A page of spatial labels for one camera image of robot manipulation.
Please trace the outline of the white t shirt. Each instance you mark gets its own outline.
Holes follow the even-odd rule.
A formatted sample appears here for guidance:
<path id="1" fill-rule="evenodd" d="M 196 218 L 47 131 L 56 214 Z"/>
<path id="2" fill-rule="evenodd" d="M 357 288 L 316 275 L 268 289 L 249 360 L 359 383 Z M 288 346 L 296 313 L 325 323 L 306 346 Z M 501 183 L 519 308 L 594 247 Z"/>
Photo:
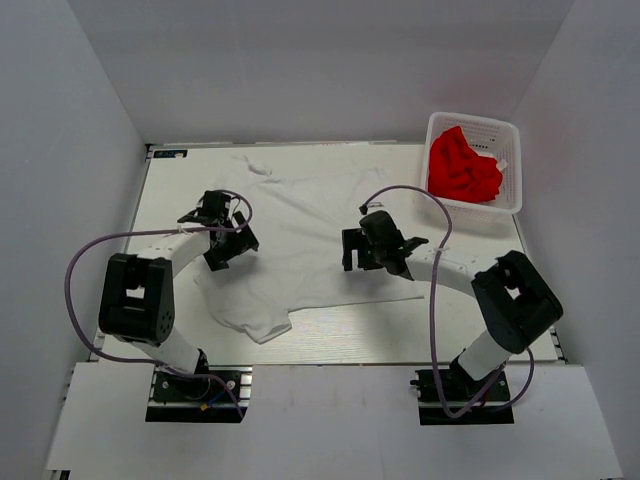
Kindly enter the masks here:
<path id="1" fill-rule="evenodd" d="M 212 186 L 249 200 L 259 248 L 195 275 L 212 319 L 262 344 L 291 329 L 293 311 L 420 298 L 383 270 L 342 267 L 342 231 L 357 226 L 359 206 L 387 180 L 381 168 L 293 179 L 251 163 L 223 174 Z"/>

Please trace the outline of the red t shirt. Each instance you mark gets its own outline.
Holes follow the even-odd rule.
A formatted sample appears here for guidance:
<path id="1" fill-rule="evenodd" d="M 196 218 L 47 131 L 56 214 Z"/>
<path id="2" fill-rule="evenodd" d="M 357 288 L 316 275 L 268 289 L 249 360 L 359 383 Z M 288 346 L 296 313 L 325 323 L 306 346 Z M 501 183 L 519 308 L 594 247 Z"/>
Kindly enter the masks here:
<path id="1" fill-rule="evenodd" d="M 427 179 L 431 194 L 479 204 L 495 200 L 502 182 L 497 160 L 477 154 L 459 126 L 445 130 L 431 145 Z"/>

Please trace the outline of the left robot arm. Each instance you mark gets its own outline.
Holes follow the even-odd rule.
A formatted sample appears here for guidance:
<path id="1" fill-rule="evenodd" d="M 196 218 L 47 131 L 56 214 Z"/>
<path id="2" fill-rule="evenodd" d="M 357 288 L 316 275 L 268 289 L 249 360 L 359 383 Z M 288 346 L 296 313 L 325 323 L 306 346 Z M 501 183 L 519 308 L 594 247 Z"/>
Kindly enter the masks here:
<path id="1" fill-rule="evenodd" d="M 191 399 L 209 392 L 212 377 L 204 352 L 175 326 L 174 279 L 199 258 L 216 272 L 259 248 L 249 218 L 232 207 L 245 201 L 229 190 L 206 191 L 196 207 L 179 218 L 176 229 L 161 233 L 136 253 L 115 254 L 107 263 L 99 329 L 176 375 L 177 387 Z"/>

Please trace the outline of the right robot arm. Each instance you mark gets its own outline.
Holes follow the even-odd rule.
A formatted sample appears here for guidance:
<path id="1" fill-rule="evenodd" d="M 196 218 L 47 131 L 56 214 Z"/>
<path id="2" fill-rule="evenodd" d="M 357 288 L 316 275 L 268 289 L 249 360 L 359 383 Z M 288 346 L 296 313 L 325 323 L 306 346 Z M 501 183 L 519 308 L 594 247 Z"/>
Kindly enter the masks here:
<path id="1" fill-rule="evenodd" d="M 343 230 L 341 239 L 346 271 L 384 269 L 476 300 L 485 330 L 447 371 L 453 390 L 463 398 L 477 397 L 494 370 L 524 352 L 564 314 L 557 296 L 522 252 L 492 258 L 430 247 L 425 238 L 406 239 L 386 211 L 366 215 L 357 228 Z"/>

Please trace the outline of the blue table label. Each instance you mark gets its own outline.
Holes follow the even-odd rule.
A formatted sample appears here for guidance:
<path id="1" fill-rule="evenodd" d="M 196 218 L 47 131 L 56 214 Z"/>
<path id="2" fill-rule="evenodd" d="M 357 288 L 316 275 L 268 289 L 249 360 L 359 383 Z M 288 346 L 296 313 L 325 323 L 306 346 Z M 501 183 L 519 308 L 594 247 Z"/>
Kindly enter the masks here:
<path id="1" fill-rule="evenodd" d="M 154 159 L 185 158 L 187 155 L 188 155 L 188 151 L 186 149 L 155 150 L 153 152 Z"/>

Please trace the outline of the white plastic basket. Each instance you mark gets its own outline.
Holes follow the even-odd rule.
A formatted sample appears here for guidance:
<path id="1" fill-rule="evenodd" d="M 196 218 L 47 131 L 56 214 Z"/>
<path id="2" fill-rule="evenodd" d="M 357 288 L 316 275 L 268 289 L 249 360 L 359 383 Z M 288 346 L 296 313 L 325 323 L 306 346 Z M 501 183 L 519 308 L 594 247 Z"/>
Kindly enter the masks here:
<path id="1" fill-rule="evenodd" d="M 518 213 L 522 208 L 519 130 L 491 118 L 432 114 L 420 186 L 450 211 L 474 219 Z"/>

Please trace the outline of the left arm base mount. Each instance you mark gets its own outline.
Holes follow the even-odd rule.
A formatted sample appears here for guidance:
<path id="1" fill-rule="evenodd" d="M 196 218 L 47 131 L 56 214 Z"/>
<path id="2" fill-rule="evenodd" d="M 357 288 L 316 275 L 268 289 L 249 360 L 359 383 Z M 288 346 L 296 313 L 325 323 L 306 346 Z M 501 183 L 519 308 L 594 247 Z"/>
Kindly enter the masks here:
<path id="1" fill-rule="evenodd" d="M 156 370 L 146 408 L 147 423 L 240 424 L 251 396 L 252 368 L 212 370 L 215 380 L 189 380 Z"/>

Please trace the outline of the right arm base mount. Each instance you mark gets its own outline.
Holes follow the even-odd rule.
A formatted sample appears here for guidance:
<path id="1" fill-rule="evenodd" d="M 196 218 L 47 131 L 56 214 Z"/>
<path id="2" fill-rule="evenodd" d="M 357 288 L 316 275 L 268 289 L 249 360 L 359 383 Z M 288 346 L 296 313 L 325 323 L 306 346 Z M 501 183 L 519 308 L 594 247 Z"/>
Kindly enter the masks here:
<path id="1" fill-rule="evenodd" d="M 448 368 L 441 369 L 440 376 L 445 399 L 453 412 L 469 403 L 485 384 L 485 381 L 481 381 L 469 387 L 463 382 L 454 380 Z M 415 377 L 409 384 L 417 394 L 421 426 L 512 425 L 514 423 L 511 406 L 499 410 L 501 405 L 511 400 L 511 392 L 504 372 L 500 373 L 496 382 L 474 402 L 467 413 L 456 419 L 447 416 L 442 408 L 432 369 L 416 370 Z"/>

